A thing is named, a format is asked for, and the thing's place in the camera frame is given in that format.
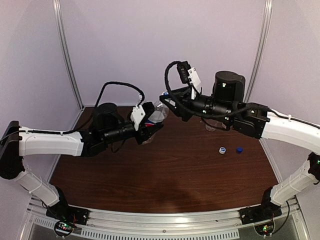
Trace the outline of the blue bottle cap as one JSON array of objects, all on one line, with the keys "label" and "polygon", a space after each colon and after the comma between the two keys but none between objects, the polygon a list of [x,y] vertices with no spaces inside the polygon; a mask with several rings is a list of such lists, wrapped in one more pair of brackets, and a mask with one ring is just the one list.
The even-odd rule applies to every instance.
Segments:
[{"label": "blue bottle cap", "polygon": [[243,148],[242,148],[242,147],[237,147],[237,148],[236,148],[236,152],[237,152],[238,154],[242,153],[242,152],[243,152]]}]

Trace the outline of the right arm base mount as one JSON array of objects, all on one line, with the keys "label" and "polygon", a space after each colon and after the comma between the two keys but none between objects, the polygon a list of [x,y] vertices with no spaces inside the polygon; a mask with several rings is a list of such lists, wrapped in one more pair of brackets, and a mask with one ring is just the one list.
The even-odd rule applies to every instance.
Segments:
[{"label": "right arm base mount", "polygon": [[282,215],[280,206],[262,204],[241,208],[239,217],[242,225],[253,224],[255,232],[262,237],[270,237],[275,231],[275,217]]}]

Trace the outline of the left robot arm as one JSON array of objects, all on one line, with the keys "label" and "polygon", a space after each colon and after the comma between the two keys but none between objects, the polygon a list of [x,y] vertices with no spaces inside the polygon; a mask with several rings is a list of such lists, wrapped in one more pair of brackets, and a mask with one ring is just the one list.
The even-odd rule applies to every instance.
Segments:
[{"label": "left robot arm", "polygon": [[22,127],[11,121],[0,140],[0,176],[15,180],[32,195],[42,200],[57,219],[70,221],[75,211],[59,188],[42,180],[23,165],[29,155],[69,155],[94,157],[108,146],[134,138],[141,145],[163,127],[167,113],[152,102],[134,106],[124,119],[114,103],[95,107],[87,130],[48,131]]}]

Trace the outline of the Pepsi label plastic bottle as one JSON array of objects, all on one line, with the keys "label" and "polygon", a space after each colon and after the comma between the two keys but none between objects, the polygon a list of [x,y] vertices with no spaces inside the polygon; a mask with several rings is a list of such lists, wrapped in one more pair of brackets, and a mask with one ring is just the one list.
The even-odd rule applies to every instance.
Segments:
[{"label": "Pepsi label plastic bottle", "polygon": [[[147,114],[148,118],[145,117],[141,123],[141,125],[155,125],[155,124],[164,124],[164,120],[167,118],[169,114],[169,109],[162,103],[160,100],[151,101],[154,105],[154,112],[152,114]],[[151,136],[147,141],[143,142],[142,145],[149,144],[153,141],[156,133]]]}]

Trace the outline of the white Pocari Sweat cap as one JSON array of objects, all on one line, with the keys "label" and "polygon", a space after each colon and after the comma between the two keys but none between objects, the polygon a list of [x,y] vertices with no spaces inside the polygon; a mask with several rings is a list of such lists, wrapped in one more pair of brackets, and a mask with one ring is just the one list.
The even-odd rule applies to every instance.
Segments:
[{"label": "white Pocari Sweat cap", "polygon": [[222,155],[225,154],[226,153],[226,148],[225,147],[220,147],[219,148],[219,153],[222,154]]}]

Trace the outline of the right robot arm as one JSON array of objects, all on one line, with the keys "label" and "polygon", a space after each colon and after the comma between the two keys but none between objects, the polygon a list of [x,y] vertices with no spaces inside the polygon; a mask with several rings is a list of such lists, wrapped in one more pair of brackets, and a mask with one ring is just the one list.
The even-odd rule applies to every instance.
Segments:
[{"label": "right robot arm", "polygon": [[198,76],[193,69],[181,71],[186,85],[168,89],[159,97],[177,117],[187,122],[192,116],[216,120],[227,131],[234,130],[255,139],[286,142],[310,150],[307,160],[298,170],[280,183],[266,189],[261,203],[239,210],[243,225],[281,215],[281,206],[310,185],[320,182],[320,126],[290,115],[284,115],[265,105],[244,103],[245,77],[231,71],[218,71],[210,96],[198,93],[193,81]]}]

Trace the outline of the clear bottle white cap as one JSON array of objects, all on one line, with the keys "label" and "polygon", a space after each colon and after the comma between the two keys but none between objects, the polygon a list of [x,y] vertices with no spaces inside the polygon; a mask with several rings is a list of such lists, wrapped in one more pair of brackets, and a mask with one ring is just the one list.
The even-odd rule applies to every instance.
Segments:
[{"label": "clear bottle white cap", "polygon": [[209,132],[214,132],[216,130],[222,130],[223,124],[214,119],[205,119],[205,129]]}]

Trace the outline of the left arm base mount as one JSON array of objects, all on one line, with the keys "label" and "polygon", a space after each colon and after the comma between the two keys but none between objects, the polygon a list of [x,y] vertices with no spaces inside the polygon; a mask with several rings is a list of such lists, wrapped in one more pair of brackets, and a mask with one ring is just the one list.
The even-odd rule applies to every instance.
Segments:
[{"label": "left arm base mount", "polygon": [[53,231],[58,238],[65,239],[78,228],[77,225],[85,226],[89,217],[89,210],[81,207],[70,206],[66,201],[59,201],[49,206],[43,201],[42,206],[46,209],[46,216],[57,220]]}]

